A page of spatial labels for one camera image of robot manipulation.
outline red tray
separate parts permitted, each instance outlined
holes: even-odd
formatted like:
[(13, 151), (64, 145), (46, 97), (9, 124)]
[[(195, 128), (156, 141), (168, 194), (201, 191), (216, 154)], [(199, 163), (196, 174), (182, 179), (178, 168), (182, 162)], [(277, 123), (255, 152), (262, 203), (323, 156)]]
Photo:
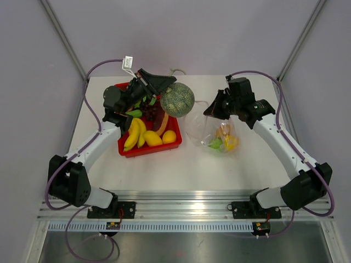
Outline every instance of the red tray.
[[(116, 84), (115, 86), (122, 89), (122, 90), (125, 90), (127, 88), (128, 84), (129, 83), (127, 82), (127, 83)], [(146, 121), (144, 117), (142, 117), (141, 120), (145, 123), (146, 129), (150, 130), (152, 127), (152, 122)], [(178, 146), (182, 143), (182, 136), (180, 134), (177, 118), (173, 118), (173, 117), (169, 116), (165, 131), (168, 131), (168, 130), (172, 130), (175, 132), (175, 134), (177, 136), (177, 139), (175, 142), (172, 142), (170, 144), (162, 144), (162, 145), (158, 145), (158, 146), (153, 146), (153, 147), (149, 147), (145, 143), (142, 148), (138, 148), (137, 145), (135, 145), (134, 148), (132, 148), (131, 150), (124, 152), (123, 151), (124, 150), (124, 143), (126, 142), (126, 140), (128, 138), (128, 133), (126, 133), (123, 137), (121, 137), (118, 140), (118, 152), (120, 153), (121, 156), (125, 156), (126, 158), (131, 158), (131, 157), (136, 157), (136, 156), (141, 156), (141, 155), (148, 155), (148, 154), (154, 153), (154, 152), (161, 152), (161, 151), (166, 151), (166, 150), (178, 148)]]

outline banana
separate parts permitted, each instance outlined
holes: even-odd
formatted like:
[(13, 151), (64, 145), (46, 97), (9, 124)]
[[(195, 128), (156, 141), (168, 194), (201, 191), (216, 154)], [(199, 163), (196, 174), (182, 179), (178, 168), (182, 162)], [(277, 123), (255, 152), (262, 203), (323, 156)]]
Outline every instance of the banana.
[(138, 122), (138, 124), (140, 126), (138, 148), (141, 148), (145, 143), (145, 139), (143, 137), (143, 134), (144, 134), (144, 132), (146, 132), (146, 126), (145, 126), (145, 123), (141, 119), (135, 118), (135, 120)]
[(124, 150), (123, 150), (124, 152), (131, 150), (138, 142), (140, 126), (135, 119), (132, 120), (132, 124), (129, 127), (128, 132), (129, 132), (129, 137), (124, 143)]
[(144, 132), (143, 137), (150, 147), (163, 144), (162, 139), (152, 130), (147, 130)]

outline melon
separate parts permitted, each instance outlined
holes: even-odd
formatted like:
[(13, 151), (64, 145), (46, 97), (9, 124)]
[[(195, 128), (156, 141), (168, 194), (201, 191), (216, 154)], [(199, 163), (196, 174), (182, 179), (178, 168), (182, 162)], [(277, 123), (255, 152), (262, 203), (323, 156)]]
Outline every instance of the melon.
[(173, 83), (162, 93), (160, 104), (170, 116), (179, 118), (187, 115), (195, 103), (193, 91), (183, 83)]

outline clear plastic bag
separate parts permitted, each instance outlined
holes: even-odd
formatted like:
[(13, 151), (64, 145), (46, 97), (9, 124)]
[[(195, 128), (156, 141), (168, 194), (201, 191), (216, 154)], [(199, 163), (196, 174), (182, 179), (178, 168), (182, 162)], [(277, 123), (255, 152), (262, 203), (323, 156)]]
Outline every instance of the clear plastic bag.
[(196, 101), (185, 118), (185, 132), (196, 146), (206, 146), (212, 151), (232, 153), (239, 147), (239, 138), (231, 119), (206, 117), (203, 112), (209, 104)]

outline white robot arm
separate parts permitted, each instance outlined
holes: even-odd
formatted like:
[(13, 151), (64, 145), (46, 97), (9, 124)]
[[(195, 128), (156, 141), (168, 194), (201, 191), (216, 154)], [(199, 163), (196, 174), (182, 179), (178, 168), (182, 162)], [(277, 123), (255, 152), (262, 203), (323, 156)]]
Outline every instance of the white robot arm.
[(126, 90), (114, 86), (106, 88), (103, 94), (105, 117), (97, 132), (79, 148), (50, 160), (48, 193), (76, 207), (91, 205), (106, 211), (115, 210), (118, 197), (92, 187), (87, 173), (101, 154), (129, 129), (133, 117), (126, 115), (126, 111), (145, 96), (161, 94), (176, 80), (173, 76), (156, 76), (140, 69)]
[(214, 102), (203, 114), (219, 119), (229, 119), (230, 115), (237, 115), (270, 146), (291, 179), (285, 186), (266, 188), (250, 195), (245, 209), (251, 213), (244, 214), (260, 218), (260, 214), (263, 215), (265, 210), (272, 207), (287, 206), (298, 210), (326, 195), (326, 188), (313, 170), (317, 171), (328, 185), (332, 174), (331, 167), (327, 163), (319, 164), (308, 155), (281, 124), (278, 128), (275, 110), (267, 101), (255, 99), (247, 78), (231, 79), (229, 75), (227, 81), (229, 87), (218, 91)]
[[(214, 102), (204, 115), (219, 119), (228, 119), (230, 115), (237, 115), (271, 147), (291, 179), (285, 186), (266, 188), (252, 194), (249, 201), (252, 214), (259, 216), (262, 211), (279, 206), (288, 206), (297, 210), (324, 196), (325, 188), (306, 165), (306, 161), (314, 165), (327, 184), (332, 174), (330, 166), (327, 163), (318, 164), (285, 131), (294, 147), (303, 153), (304, 160), (301, 161), (300, 156), (280, 134), (283, 127), (279, 129), (276, 126), (275, 111), (271, 105), (265, 100), (255, 100), (249, 80), (246, 78), (227, 80), (229, 88), (218, 91)], [(90, 186), (87, 173), (100, 155), (128, 130), (131, 116), (126, 117), (118, 113), (124, 113), (146, 94), (159, 94), (175, 81), (174, 77), (154, 76), (141, 69), (137, 72), (136, 78), (130, 82), (126, 92), (121, 92), (113, 86), (108, 87), (104, 93), (106, 114), (98, 131), (99, 134), (92, 136), (97, 135), (97, 138), (83, 149), (79, 147), (64, 157), (54, 156), (51, 159), (49, 179), (66, 160), (74, 157), (52, 181), (50, 194), (77, 207), (92, 205), (101, 209), (110, 209), (115, 205), (117, 198), (114, 198), (112, 193)]]

